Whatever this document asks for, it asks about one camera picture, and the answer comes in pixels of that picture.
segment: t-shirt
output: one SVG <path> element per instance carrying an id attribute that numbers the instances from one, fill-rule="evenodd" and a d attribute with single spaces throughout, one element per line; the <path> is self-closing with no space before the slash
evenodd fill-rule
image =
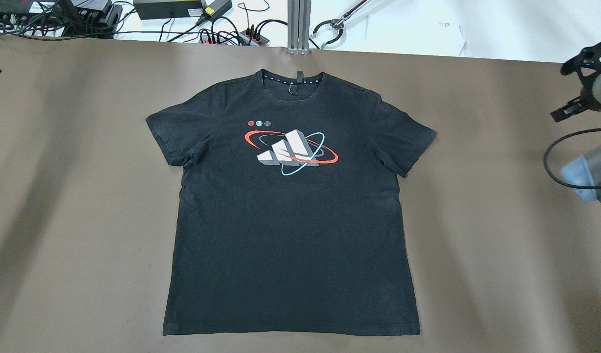
<path id="1" fill-rule="evenodd" d="M 324 72 L 259 70 L 146 118 L 182 188 L 163 335 L 415 335 L 397 174 L 436 132 Z"/>

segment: adidas logo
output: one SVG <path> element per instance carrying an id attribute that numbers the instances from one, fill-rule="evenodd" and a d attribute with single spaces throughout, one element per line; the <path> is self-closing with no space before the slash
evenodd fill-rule
<path id="1" fill-rule="evenodd" d="M 272 150 L 258 154 L 257 160 L 264 165 L 318 166 L 316 152 L 309 147 L 305 134 L 294 129 L 284 136 L 285 138 L 271 145 Z"/>

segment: neckline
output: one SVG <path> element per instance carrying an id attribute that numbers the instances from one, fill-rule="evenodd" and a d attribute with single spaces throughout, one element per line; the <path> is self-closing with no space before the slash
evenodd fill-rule
<path id="1" fill-rule="evenodd" d="M 308 103 L 308 102 L 314 100 L 316 97 L 320 96 L 320 94 L 324 90 L 323 86 L 328 81 L 328 77 L 329 77 L 329 75 L 323 71 L 317 75 L 303 78 L 303 84 L 318 83 L 318 87 L 316 88 L 314 93 L 312 93 L 307 98 L 300 99 L 298 101 L 285 101 L 285 100 L 279 99 L 276 96 L 274 96 L 268 89 L 265 88 L 265 84 L 263 82 L 264 82 L 264 80 L 273 80 L 273 81 L 280 82 L 282 85 L 289 85 L 289 83 L 296 84 L 296 78 L 289 78 L 289 77 L 284 77 L 284 76 L 280 76 L 277 74 L 273 74 L 272 72 L 270 72 L 266 69 L 261 69 L 261 70 L 255 72 L 255 79 L 257 80 L 257 86 L 258 86 L 258 89 L 262 92 L 262 94 L 264 96 L 266 96 L 268 99 L 270 99 L 276 103 L 282 104 L 282 105 L 305 104 L 305 103 Z"/>

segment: graphic print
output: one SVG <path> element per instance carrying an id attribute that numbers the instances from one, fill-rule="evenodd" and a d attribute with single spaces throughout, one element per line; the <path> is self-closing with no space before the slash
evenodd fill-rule
<path id="1" fill-rule="evenodd" d="M 320 136 L 320 141 L 309 139 L 312 136 Z M 325 134 L 314 132 L 305 136 L 300 130 L 294 129 L 284 133 L 279 131 L 254 130 L 245 136 L 246 142 L 252 147 L 262 149 L 253 142 L 258 140 L 261 145 L 270 147 L 269 150 L 258 154 L 257 161 L 263 165 L 281 165 L 281 174 L 288 176 L 300 172 L 305 167 L 318 167 L 321 164 L 332 164 L 338 161 L 338 155 L 325 146 Z M 285 170 L 285 167 L 295 167 L 293 170 Z"/>

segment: power strip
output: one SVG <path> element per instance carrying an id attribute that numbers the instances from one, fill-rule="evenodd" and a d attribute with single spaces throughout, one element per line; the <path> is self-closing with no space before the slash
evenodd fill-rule
<path id="1" fill-rule="evenodd" d="M 255 38 L 250 38 L 246 34 L 245 30 L 240 32 L 240 38 L 242 38 L 244 40 L 244 43 L 247 43 L 248 41 L 250 41 L 250 45 L 253 47 L 266 47 L 268 45 L 268 43 L 270 42 L 270 40 L 268 38 L 265 38 L 265 36 L 261 36 L 261 38 L 259 38 L 259 40 L 256 40 Z"/>

